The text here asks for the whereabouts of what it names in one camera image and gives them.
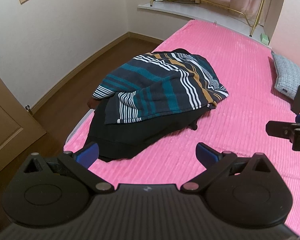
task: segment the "pillow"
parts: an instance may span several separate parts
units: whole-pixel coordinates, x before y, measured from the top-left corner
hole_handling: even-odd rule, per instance
[[[277,72],[277,80],[274,88],[287,97],[294,99],[300,85],[300,67],[286,57],[276,54],[273,51],[271,55]]]

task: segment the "door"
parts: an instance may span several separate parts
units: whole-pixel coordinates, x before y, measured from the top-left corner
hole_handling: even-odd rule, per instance
[[[45,133],[0,78],[0,171]]]

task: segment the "pink blanket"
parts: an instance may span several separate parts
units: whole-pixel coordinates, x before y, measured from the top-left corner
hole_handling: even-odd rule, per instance
[[[156,51],[177,48],[205,57],[229,91],[215,110],[198,121],[197,131],[172,133],[131,160],[105,163],[96,160],[89,170],[115,187],[118,183],[164,184],[184,182],[205,170],[195,157],[198,142],[239,156],[264,152],[293,195],[286,224],[300,234],[300,152],[288,140],[270,137],[269,120],[294,122],[290,102],[276,90],[276,73],[270,49],[241,34],[212,23],[192,20],[159,45]],[[93,114],[65,145],[73,152],[82,148]]]

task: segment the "small green box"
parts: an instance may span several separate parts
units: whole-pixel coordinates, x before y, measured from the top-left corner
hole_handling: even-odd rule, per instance
[[[265,35],[264,33],[261,33],[260,39],[261,39],[261,43],[269,45],[269,39],[268,39],[267,35]]]

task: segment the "striped sweater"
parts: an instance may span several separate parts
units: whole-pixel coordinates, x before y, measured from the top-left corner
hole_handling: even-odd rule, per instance
[[[217,103],[228,96],[209,62],[184,49],[139,55],[108,74],[93,93],[110,98],[107,123],[132,123]]]

